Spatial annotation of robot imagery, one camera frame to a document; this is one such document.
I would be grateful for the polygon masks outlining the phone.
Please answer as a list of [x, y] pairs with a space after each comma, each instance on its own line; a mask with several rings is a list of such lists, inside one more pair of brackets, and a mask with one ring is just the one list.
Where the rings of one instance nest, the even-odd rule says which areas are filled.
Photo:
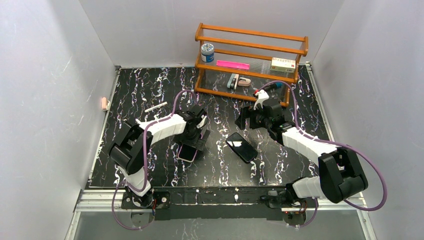
[[180, 146], [176, 158], [183, 162], [192, 163], [196, 159], [197, 153], [196, 148], [183, 144]]
[[229, 148], [247, 164], [258, 156], [257, 150], [237, 132], [227, 137], [225, 142]]

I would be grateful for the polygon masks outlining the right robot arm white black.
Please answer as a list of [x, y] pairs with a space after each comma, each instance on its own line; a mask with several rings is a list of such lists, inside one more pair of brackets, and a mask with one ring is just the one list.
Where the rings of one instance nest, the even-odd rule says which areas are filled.
[[285, 190], [279, 195], [287, 203], [306, 198], [321, 198], [337, 204], [369, 186], [359, 158], [353, 150], [322, 142], [297, 129], [294, 122], [286, 121], [283, 108], [275, 99], [242, 107], [234, 123], [241, 130], [246, 126], [251, 129], [266, 129], [277, 143], [295, 150], [318, 166], [317, 176], [301, 177], [286, 184]]

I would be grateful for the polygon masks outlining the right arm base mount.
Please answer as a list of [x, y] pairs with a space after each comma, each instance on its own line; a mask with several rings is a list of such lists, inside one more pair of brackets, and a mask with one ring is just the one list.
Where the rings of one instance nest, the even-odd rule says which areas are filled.
[[269, 190], [259, 200], [270, 209], [293, 210], [283, 211], [283, 221], [287, 227], [300, 229], [311, 224], [318, 213], [319, 203], [315, 197], [299, 198], [292, 190]]

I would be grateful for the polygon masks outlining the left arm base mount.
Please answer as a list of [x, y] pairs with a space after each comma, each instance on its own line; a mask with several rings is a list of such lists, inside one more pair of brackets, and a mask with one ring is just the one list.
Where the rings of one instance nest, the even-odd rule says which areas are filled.
[[142, 227], [154, 221], [157, 210], [168, 209], [170, 204], [171, 194], [168, 191], [151, 189], [144, 196], [138, 196], [126, 188], [120, 207], [130, 211], [130, 220], [134, 227]]

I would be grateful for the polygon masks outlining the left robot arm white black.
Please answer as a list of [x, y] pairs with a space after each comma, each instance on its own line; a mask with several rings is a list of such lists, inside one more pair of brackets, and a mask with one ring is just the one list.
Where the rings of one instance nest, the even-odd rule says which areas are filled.
[[197, 104], [158, 120], [126, 121], [110, 145], [108, 155], [124, 174], [129, 191], [142, 198], [151, 190], [147, 179], [151, 146], [172, 137], [179, 146], [177, 158], [191, 163], [205, 149], [210, 134], [204, 129], [208, 121], [206, 110]]

